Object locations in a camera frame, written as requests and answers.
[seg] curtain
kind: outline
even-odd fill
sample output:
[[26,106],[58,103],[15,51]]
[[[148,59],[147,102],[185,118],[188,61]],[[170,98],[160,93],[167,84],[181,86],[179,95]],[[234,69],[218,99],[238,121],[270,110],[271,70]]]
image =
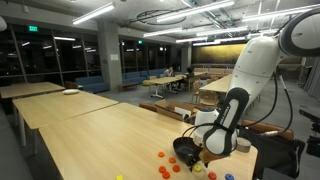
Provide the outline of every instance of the curtain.
[[304,86],[304,91],[320,101],[320,57],[317,57],[314,61],[313,68]]

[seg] person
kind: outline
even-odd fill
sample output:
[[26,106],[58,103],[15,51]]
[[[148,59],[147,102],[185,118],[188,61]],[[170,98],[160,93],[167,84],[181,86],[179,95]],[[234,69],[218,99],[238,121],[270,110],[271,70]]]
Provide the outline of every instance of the person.
[[186,73],[186,77],[183,77],[183,79],[178,81],[178,89],[181,88],[182,83],[187,84],[189,82],[189,79],[194,77],[194,73],[191,67],[187,68],[187,72],[188,73]]
[[164,71],[164,77],[172,77],[173,76],[173,67],[171,65],[168,66],[168,69]]

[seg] box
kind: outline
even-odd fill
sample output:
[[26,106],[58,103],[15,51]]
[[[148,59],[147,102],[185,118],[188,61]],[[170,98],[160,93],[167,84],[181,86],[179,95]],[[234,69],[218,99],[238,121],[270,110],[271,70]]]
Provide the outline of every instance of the box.
[[155,102],[159,114],[171,117],[179,121],[185,121],[194,117],[197,105],[180,102],[177,100],[166,101],[165,99]]

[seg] black bowl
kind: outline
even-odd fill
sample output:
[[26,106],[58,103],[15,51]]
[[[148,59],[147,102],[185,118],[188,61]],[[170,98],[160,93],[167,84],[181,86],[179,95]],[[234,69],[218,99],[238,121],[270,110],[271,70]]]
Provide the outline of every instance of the black bowl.
[[199,152],[202,148],[194,144],[193,139],[190,137],[179,137],[173,141],[173,149],[177,154],[178,159],[186,163],[189,154]]

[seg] exit sign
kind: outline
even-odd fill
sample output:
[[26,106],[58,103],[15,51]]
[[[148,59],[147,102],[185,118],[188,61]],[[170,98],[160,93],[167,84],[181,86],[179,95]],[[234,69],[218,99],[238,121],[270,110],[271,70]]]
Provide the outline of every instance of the exit sign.
[[29,26],[28,30],[29,32],[39,32],[39,29],[37,26]]

